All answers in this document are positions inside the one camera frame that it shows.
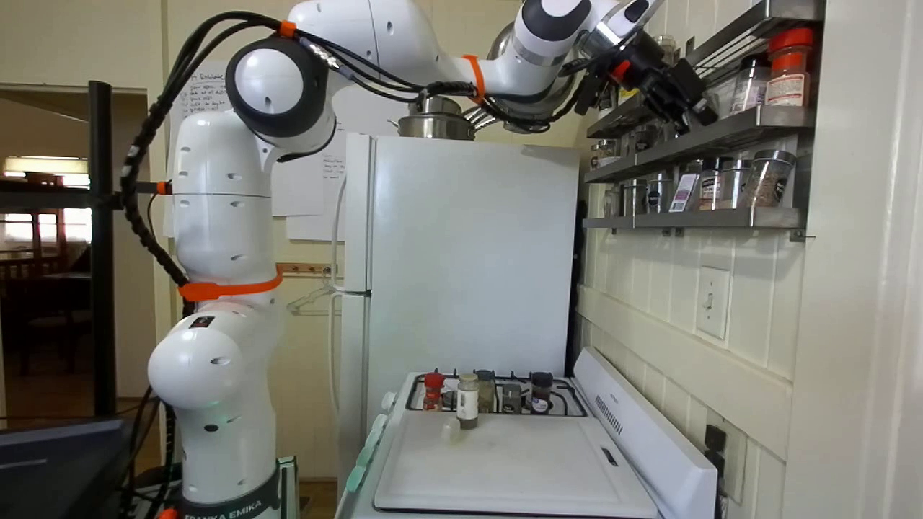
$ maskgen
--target black cable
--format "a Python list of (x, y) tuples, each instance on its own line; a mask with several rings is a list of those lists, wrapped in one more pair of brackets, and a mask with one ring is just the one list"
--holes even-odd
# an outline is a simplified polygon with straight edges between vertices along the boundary
[(578, 98), (581, 98), (581, 89), (575, 89), (578, 75), (575, 75), (575, 72), (568, 72), (568, 75), (572, 75), (572, 78), (568, 78), (567, 89), (572, 89), (572, 95), (568, 95), (568, 102), (567, 102), (561, 111), (554, 111), (548, 118), (519, 118), (519, 116), (510, 116), (510, 112), (505, 112), (505, 111), (499, 106), (499, 102), (525, 102), (522, 95), (487, 95), (480, 106), (483, 106), (490, 118), (505, 121), (505, 125), (513, 125), (513, 127), (519, 127), (519, 131), (525, 131), (525, 134), (545, 134), (554, 121), (561, 121), (562, 116), (568, 116), (568, 112), (575, 111)]
[(121, 490), (121, 511), (127, 513), (130, 511), (130, 506), (133, 506), (133, 493), (135, 493), (135, 461), (140, 461), (140, 445), (147, 438), (147, 432), (146, 432), (146, 438), (140, 442), (140, 432), (141, 432), (141, 418), (146, 418), (146, 411), (147, 411), (147, 405), (150, 405), (150, 395), (153, 395), (153, 390), (147, 386), (147, 392), (141, 395), (141, 405), (140, 405), (140, 412), (135, 412), (135, 418), (133, 418), (133, 432), (130, 432), (130, 442), (127, 442), (127, 449), (130, 449), (130, 465), (127, 465), (127, 487)]
[(399, 102), (399, 105), (414, 105), (414, 102), (418, 102), (418, 95), (396, 95), (396, 93), (383, 93), (381, 88), (376, 88), (376, 83), (370, 83), (370, 82), (365, 82), (365, 78), (355, 78), (355, 75), (347, 75), (343, 69), (334, 69), (337, 75), (343, 75), (347, 82), (352, 82), (352, 83), (359, 83), (360, 89), (368, 89), (368, 93), (373, 93), (373, 95), (381, 95), (381, 98), (389, 98), (389, 102)]
[(169, 406), (169, 405), (164, 405), (164, 411), (169, 411), (164, 478), (163, 478), (163, 484), (160, 484), (160, 490), (157, 490), (157, 497), (153, 497), (153, 506), (147, 509), (147, 517), (146, 517), (146, 519), (157, 519), (160, 509), (169, 503), (169, 490), (171, 490), (171, 483), (174, 483), (176, 412), (174, 412), (174, 406)]
[(310, 44), (319, 44), (320, 50), (326, 50), (330, 56), (334, 56), (337, 60), (343, 60), (347, 67), (352, 67), (359, 75), (368, 75), (368, 72), (359, 69), (352, 60), (359, 60), (359, 63), (365, 63), (368, 69), (373, 69), (376, 75), (394, 82), (396, 89), (407, 89), (407, 93), (422, 93), (422, 89), (425, 89), (425, 88), (418, 88), (418, 83), (409, 83), (409, 82), (405, 82), (405, 78), (399, 78), (399, 75), (376, 67), (373, 60), (355, 56), (352, 50), (347, 50), (347, 46), (340, 46), (340, 44), (332, 44), (332, 42), (319, 37), (319, 36), (313, 36), (313, 33), (297, 33), (297, 36), (306, 37)]
[[(208, 33), (216, 26), (216, 23), (226, 23), (226, 21), (239, 21), (235, 23), (232, 29), (220, 33), (203, 53), (199, 46), (205, 44)], [(228, 42), (232, 36), (248, 29), (248, 26), (268, 26), (268, 29), (278, 29), (280, 23), (272, 21), (272, 17), (264, 17), (264, 16), (248, 16), (248, 11), (228, 11), (228, 16), (216, 16), (210, 21), (205, 21), (190, 37), (189, 44), (182, 46), (182, 53), (176, 56), (176, 63), (169, 75), (169, 88), (164, 93), (160, 95), (160, 102), (150, 106), (146, 125), (141, 125), (141, 134), (135, 137), (133, 141), (133, 151), (127, 154), (125, 158), (125, 168), (121, 168), (121, 193), (125, 193), (125, 217), (127, 223), (133, 226), (135, 236), (141, 239), (141, 245), (157, 258), (157, 264), (171, 275), (171, 279), (176, 285), (184, 285), (189, 278), (184, 271), (174, 264), (174, 258), (157, 242), (153, 230), (146, 226), (141, 220), (141, 212), (140, 212), (140, 190), (135, 190), (135, 183), (140, 183), (140, 170), (141, 170), (141, 161), (147, 155), (147, 148), (157, 137), (157, 131), (164, 125), (174, 102), (180, 98), (182, 88), (189, 83), (189, 78), (195, 75), (195, 69), (223, 44)]]

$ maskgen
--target chair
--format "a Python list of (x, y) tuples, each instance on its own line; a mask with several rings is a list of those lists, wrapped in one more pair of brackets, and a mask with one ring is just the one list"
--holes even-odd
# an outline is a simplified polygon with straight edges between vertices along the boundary
[(32, 350), (55, 343), (75, 372), (81, 336), (91, 336), (91, 278), (24, 278), (7, 288), (7, 340), (19, 350), (20, 376), (29, 376)]

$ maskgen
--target stove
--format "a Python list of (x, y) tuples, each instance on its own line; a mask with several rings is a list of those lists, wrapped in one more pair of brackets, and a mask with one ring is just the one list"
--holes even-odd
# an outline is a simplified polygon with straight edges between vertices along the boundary
[(480, 422), (463, 431), (460, 376), (409, 376), (337, 517), (714, 517), (717, 467), (598, 353), (575, 380), (483, 372), (477, 390)]

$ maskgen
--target ceiling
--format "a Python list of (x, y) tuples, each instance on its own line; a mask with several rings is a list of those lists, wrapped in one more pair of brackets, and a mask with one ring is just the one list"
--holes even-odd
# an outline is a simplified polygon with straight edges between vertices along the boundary
[[(146, 116), (146, 95), (114, 95), (114, 118)], [(88, 140), (88, 93), (0, 89), (0, 140)]]

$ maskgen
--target refrigerator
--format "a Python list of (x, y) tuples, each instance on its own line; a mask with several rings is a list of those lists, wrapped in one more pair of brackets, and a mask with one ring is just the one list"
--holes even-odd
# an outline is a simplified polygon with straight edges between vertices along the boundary
[(567, 369), (575, 151), (347, 140), (340, 475), (414, 372)]

